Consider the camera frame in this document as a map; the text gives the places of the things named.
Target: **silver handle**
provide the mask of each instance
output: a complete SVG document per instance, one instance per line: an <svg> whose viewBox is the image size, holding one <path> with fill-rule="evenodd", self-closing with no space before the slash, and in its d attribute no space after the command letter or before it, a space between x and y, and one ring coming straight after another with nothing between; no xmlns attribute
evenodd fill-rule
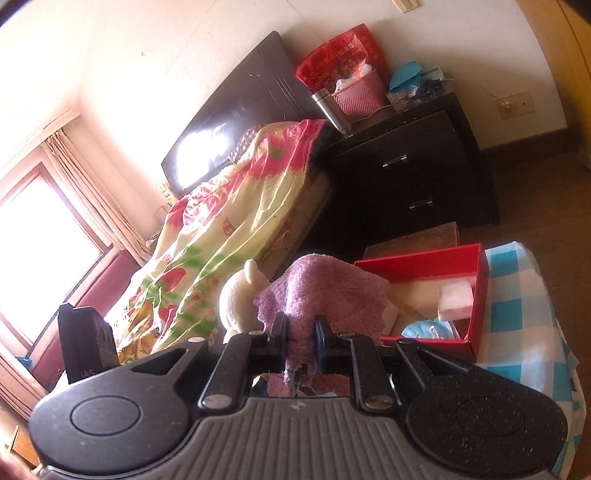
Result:
<svg viewBox="0 0 591 480"><path fill-rule="evenodd" d="M413 212L419 208L419 207L432 207L433 206L433 200L428 199L428 200L421 200L420 202L414 202L410 204L410 208Z"/></svg>
<svg viewBox="0 0 591 480"><path fill-rule="evenodd" d="M408 163L408 155L404 154L404 155L400 155L399 157L396 158L392 158L390 160L387 160L384 162L384 164L382 165L383 168L388 168L391 167L392 165L396 164L396 163Z"/></svg>

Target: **towel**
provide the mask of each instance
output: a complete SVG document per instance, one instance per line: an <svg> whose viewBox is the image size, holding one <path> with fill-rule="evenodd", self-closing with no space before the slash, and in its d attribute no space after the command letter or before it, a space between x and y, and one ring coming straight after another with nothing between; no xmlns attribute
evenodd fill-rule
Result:
<svg viewBox="0 0 591 480"><path fill-rule="evenodd" d="M271 330L278 312L289 318L285 372L269 376L269 395L292 397L300 385L311 385L318 394L349 395L347 377L317 374L314 318L325 315L335 333L359 333L379 344L388 287L387 280L354 265L311 254L296 260L260 292L254 305L266 331Z"/></svg>

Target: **checkered tablecloth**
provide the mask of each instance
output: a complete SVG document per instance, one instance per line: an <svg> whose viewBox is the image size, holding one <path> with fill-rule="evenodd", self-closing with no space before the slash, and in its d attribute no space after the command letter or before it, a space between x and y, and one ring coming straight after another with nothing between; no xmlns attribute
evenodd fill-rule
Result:
<svg viewBox="0 0 591 480"><path fill-rule="evenodd" d="M587 408L570 351L535 258L513 242L486 251L491 269L477 364L552 398L569 422L553 473L566 479Z"/></svg>

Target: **red plastic bag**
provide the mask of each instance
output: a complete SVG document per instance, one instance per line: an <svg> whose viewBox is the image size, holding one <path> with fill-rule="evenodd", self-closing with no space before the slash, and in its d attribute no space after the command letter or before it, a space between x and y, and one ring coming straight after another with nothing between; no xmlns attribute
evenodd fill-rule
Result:
<svg viewBox="0 0 591 480"><path fill-rule="evenodd" d="M333 93L336 81L350 78L358 64L369 63L387 85L390 72L382 49L362 23L337 35L310 53L295 70L295 78L313 92Z"/></svg>

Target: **bright window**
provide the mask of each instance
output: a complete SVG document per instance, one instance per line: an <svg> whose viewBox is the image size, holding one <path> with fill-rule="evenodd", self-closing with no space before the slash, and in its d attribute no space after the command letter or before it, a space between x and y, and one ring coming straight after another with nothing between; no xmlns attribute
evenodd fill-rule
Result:
<svg viewBox="0 0 591 480"><path fill-rule="evenodd" d="M0 199L0 320L32 344L105 250L43 165Z"/></svg>

